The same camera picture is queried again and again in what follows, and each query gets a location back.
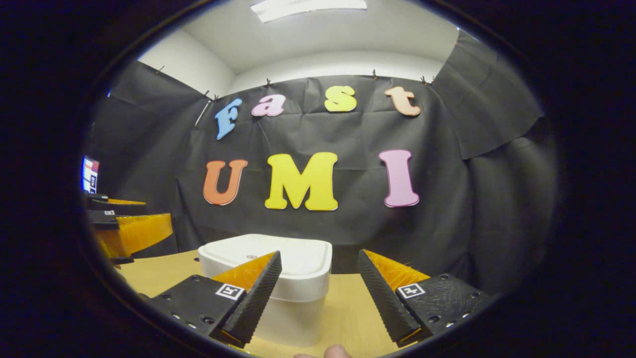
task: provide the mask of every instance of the white wall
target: white wall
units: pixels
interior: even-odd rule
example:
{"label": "white wall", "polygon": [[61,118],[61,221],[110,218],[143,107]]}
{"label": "white wall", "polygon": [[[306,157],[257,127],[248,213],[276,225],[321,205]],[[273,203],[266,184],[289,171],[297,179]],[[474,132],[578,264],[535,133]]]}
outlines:
{"label": "white wall", "polygon": [[183,30],[173,32],[141,55],[139,61],[195,90],[225,96],[234,72],[213,52]]}
{"label": "white wall", "polygon": [[427,82],[432,80],[444,62],[412,55],[377,51],[325,52],[295,57],[263,67],[254,68],[237,75],[228,89],[228,94],[262,86],[269,78],[282,82],[295,78],[331,75],[372,75],[408,78]]}

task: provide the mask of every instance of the white lid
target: white lid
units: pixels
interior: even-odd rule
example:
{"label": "white lid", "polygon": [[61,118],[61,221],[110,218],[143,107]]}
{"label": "white lid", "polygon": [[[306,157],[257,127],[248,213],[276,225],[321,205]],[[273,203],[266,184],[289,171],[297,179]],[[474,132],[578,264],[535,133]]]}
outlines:
{"label": "white lid", "polygon": [[331,244],[327,241],[247,234],[208,243],[198,252],[204,274],[214,276],[277,250],[282,272],[270,297],[308,302],[327,294],[331,272]]}

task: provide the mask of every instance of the human finger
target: human finger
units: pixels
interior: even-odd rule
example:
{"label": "human finger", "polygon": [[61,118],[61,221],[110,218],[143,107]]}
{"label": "human finger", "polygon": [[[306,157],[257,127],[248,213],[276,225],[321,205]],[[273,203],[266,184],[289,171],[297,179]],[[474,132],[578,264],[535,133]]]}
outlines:
{"label": "human finger", "polygon": [[351,356],[343,346],[333,345],[324,351],[324,358],[351,358]]}

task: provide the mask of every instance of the black fabric curtain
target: black fabric curtain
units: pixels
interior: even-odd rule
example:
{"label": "black fabric curtain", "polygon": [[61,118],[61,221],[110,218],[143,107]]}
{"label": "black fabric curtain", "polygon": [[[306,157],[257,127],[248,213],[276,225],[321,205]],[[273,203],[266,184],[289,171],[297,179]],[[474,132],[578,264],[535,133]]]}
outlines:
{"label": "black fabric curtain", "polygon": [[[325,91],[351,86],[357,106],[331,113]],[[384,91],[414,93],[414,117]],[[270,94],[284,112],[255,117]],[[236,98],[234,129],[220,140],[215,114]],[[557,147],[550,123],[514,67],[460,34],[435,82],[372,76],[304,78],[256,87],[209,103],[201,93],[140,62],[95,109],[86,153],[100,161],[98,191],[170,212],[173,237],[136,257],[193,250],[247,233],[326,240],[333,273],[356,272],[357,251],[378,252],[430,275],[449,272],[487,292],[514,287],[543,257],[558,206]],[[389,208],[384,150],[412,153],[414,206]],[[335,211],[304,205],[271,210],[267,159],[289,154],[299,171],[333,152]],[[206,164],[244,159],[238,194],[225,206],[202,195]]]}

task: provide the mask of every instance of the letter m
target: letter m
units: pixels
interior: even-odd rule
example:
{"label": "letter m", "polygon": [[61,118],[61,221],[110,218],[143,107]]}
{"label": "letter m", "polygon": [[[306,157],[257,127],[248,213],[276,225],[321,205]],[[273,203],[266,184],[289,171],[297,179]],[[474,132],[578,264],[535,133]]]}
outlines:
{"label": "letter m", "polygon": [[333,164],[338,160],[334,153],[321,152],[314,154],[307,163],[302,174],[289,154],[276,154],[267,163],[272,166],[272,186],[270,197],[265,201],[269,209],[284,209],[287,201],[282,197],[283,188],[294,209],[302,204],[307,190],[309,199],[305,207],[309,210],[331,211],[338,208],[338,201],[333,199]]}

